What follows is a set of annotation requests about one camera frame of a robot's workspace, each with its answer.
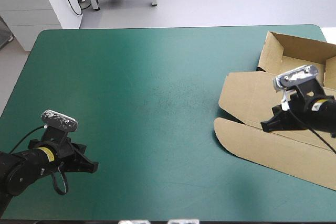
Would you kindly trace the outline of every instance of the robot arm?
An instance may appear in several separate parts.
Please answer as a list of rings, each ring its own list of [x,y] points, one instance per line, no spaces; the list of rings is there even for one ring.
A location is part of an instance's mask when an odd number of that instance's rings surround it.
[[[77,129],[75,119],[58,112],[47,110],[42,116],[46,130],[39,140],[31,140],[28,150],[13,154],[0,152],[0,216],[13,196],[20,195],[36,180],[51,175],[55,191],[64,195],[68,192],[66,172],[94,173],[97,162],[84,156],[86,146],[72,143],[67,137]],[[55,173],[61,174],[65,190],[56,182]]]
[[[274,78],[274,88],[283,92],[274,116],[261,122],[265,132],[318,130],[336,136],[336,100],[326,95],[317,81],[314,65],[304,65]]]

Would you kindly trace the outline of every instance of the cardboard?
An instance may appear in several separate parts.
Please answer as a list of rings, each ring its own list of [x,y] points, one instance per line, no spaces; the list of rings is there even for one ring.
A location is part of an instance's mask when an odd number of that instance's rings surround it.
[[[217,118],[215,133],[220,143],[241,158],[336,189],[335,154],[310,131],[263,132],[261,121],[269,120],[271,108],[281,103],[272,79],[285,71],[314,64],[327,95],[336,96],[336,45],[269,32],[257,72],[230,73],[223,85],[219,106],[244,124]],[[319,134],[336,148],[329,133]]]
[[[214,126],[221,144],[236,156],[336,190],[333,152],[223,118]]]

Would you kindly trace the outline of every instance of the open cardboard box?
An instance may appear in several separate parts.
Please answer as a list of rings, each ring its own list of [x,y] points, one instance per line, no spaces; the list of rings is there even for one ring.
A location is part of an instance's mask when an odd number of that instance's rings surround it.
[[[272,79],[293,68],[313,64],[327,95],[336,97],[336,45],[268,32],[256,72],[230,73],[219,106],[244,124],[217,118],[214,128],[220,143],[231,153],[280,172],[336,190],[335,154],[310,131],[263,132],[271,108],[282,93]],[[336,148],[329,133],[319,134]]]

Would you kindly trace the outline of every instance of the green tabletop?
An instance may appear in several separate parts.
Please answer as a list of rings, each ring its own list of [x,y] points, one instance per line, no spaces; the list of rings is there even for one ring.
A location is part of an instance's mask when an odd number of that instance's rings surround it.
[[[335,220],[334,191],[237,158],[214,134],[225,76],[255,70],[268,30],[324,40],[314,25],[42,32],[0,118],[1,150],[53,109],[77,119],[70,136],[100,165],[68,174],[65,196],[37,181],[4,218]]]

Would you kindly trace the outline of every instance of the gray floor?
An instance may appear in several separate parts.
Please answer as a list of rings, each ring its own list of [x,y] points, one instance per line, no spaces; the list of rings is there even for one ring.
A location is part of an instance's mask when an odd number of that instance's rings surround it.
[[[81,28],[138,28],[316,24],[336,43],[335,0],[150,0],[100,1],[85,10]],[[0,50],[0,114],[28,57],[17,41]]]

